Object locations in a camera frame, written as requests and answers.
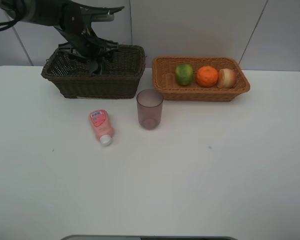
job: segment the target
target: onion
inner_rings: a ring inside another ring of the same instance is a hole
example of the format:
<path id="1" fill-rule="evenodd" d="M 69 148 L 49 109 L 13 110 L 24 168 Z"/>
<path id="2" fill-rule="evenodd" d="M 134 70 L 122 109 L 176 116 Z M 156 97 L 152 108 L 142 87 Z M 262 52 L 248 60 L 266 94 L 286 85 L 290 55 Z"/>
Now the onion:
<path id="1" fill-rule="evenodd" d="M 225 68 L 219 71 L 216 86 L 219 89 L 231 89 L 236 84 L 236 74 L 233 70 Z"/>

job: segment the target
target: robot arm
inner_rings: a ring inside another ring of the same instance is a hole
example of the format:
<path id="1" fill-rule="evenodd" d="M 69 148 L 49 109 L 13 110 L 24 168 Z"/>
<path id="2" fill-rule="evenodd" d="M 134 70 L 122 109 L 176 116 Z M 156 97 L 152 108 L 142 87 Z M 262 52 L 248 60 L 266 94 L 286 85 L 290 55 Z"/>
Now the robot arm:
<path id="1" fill-rule="evenodd" d="M 124 6 L 91 7 L 70 0 L 0 0 L 0 8 L 14 19 L 0 23 L 0 26 L 6 25 L 3 30 L 18 21 L 55 27 L 67 40 L 59 45 L 59 50 L 81 60 L 91 60 L 91 74 L 100 74 L 102 58 L 110 59 L 119 48 L 117 42 L 97 37 L 91 23 L 113 21 L 114 14 Z"/>

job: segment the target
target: wicker basket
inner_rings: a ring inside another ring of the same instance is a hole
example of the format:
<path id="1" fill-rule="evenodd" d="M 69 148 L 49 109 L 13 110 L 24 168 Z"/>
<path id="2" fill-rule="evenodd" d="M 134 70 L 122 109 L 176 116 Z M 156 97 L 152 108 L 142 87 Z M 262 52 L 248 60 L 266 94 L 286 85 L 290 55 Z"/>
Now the wicker basket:
<path id="1" fill-rule="evenodd" d="M 144 73 L 145 59 L 142 47 L 121 45 L 113 61 L 105 61 L 102 75 L 89 76 L 86 63 L 56 50 L 41 75 L 54 83 L 65 98 L 131 99 Z"/>
<path id="2" fill-rule="evenodd" d="M 195 73 L 203 66 L 212 66 L 218 71 L 232 69 L 236 74 L 236 83 L 231 89 L 201 87 L 196 81 L 188 86 L 181 86 L 175 78 L 176 67 L 180 64 L 191 64 Z M 250 90 L 250 84 L 239 65 L 228 57 L 159 56 L 153 60 L 152 77 L 154 87 L 162 93 L 165 100 L 230 102 Z"/>

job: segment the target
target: cup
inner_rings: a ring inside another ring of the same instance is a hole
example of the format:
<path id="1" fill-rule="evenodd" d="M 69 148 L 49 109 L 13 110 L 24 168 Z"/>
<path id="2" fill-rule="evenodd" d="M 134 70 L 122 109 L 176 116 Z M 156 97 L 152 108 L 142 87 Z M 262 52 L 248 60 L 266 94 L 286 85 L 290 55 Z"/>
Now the cup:
<path id="1" fill-rule="evenodd" d="M 136 96 L 138 119 L 147 130 L 155 129 L 161 122 L 164 97 L 155 89 L 146 89 Z"/>

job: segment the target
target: lime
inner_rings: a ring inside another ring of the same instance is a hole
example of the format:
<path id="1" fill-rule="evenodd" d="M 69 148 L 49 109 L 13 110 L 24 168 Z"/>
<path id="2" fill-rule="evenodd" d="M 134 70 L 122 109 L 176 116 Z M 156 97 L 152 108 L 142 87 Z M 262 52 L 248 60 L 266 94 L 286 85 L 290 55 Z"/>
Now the lime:
<path id="1" fill-rule="evenodd" d="M 194 70 L 190 64 L 178 65 L 175 69 L 176 82 L 182 86 L 189 85 L 194 80 Z"/>

